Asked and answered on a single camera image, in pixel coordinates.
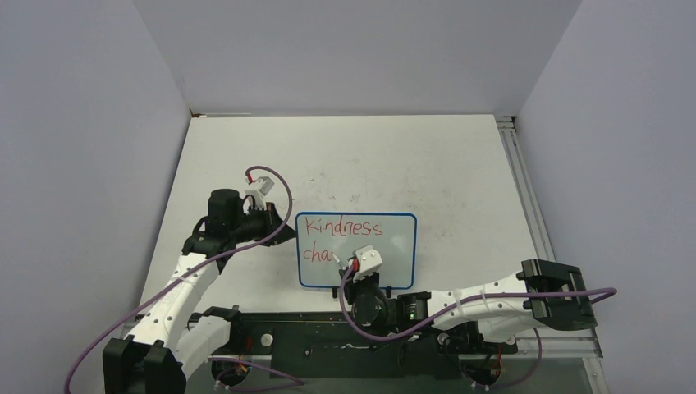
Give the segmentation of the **blue framed whiteboard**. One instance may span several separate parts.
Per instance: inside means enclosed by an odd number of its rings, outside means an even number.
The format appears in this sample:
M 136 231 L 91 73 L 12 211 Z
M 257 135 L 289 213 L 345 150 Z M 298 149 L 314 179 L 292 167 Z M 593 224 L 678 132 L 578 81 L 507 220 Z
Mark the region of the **blue framed whiteboard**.
M 383 265 L 380 284 L 406 290 L 413 286 L 417 217 L 412 213 L 301 212 L 295 217 L 298 278 L 301 286 L 330 288 L 340 282 L 332 253 L 345 261 L 357 249 L 373 245 Z

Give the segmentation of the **aluminium frame rail right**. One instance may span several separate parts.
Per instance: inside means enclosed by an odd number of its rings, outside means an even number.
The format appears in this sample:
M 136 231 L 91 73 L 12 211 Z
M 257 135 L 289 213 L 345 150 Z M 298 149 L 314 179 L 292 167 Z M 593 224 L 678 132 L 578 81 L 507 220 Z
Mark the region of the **aluminium frame rail right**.
M 515 186 L 518 190 L 536 254 L 540 259 L 555 261 L 556 256 L 543 213 L 521 150 L 518 133 L 515 128 L 515 117 L 495 116 L 495 122 L 501 136 L 503 149 L 506 152 Z

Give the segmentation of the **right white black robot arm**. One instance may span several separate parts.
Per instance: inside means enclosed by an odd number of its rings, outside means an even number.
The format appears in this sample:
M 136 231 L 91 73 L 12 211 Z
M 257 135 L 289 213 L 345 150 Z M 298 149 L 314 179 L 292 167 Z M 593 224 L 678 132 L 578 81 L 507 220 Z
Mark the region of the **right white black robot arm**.
M 581 270 L 543 259 L 525 260 L 517 273 L 480 286 L 395 298 L 380 288 L 377 273 L 341 273 L 341 309 L 353 328 L 375 341 L 469 323 L 465 343 L 485 351 L 531 328 L 581 331 L 598 324 Z

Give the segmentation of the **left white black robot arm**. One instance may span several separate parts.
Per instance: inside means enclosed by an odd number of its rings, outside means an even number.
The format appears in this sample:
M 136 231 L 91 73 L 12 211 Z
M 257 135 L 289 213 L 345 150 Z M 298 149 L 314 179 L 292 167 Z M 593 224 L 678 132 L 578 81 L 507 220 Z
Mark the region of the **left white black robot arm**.
M 192 330 L 186 326 L 233 254 L 296 237 L 273 203 L 261 196 L 252 201 L 245 208 L 236 190 L 211 193 L 208 213 L 185 241 L 167 286 L 124 338 L 104 347 L 106 393 L 183 393 L 190 375 L 215 350 L 231 354 L 244 345 L 245 331 L 233 323 L 236 309 L 223 310 L 220 319 L 205 316 Z

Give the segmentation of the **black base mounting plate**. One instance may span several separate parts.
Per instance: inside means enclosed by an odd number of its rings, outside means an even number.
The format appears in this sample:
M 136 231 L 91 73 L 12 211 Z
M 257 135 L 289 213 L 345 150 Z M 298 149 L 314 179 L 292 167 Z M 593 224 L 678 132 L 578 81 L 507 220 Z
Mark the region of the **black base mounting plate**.
M 212 307 L 193 313 L 186 328 L 202 317 L 231 324 L 229 337 L 215 355 L 269 358 L 273 369 L 297 378 L 458 379 L 460 372 L 496 377 L 503 355 L 516 345 L 485 342 L 474 323 L 449 331 L 422 331 L 409 339 L 370 341 L 355 332 L 339 312 L 241 313 Z

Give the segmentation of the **red whiteboard marker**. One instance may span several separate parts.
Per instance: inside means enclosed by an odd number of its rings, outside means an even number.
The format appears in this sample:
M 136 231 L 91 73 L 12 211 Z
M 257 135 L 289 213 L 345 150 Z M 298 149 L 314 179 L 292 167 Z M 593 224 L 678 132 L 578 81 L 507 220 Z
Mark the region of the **red whiteboard marker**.
M 341 260 L 335 253 L 332 253 L 332 261 L 339 267 L 339 269 L 346 269 L 349 265 L 345 261 Z

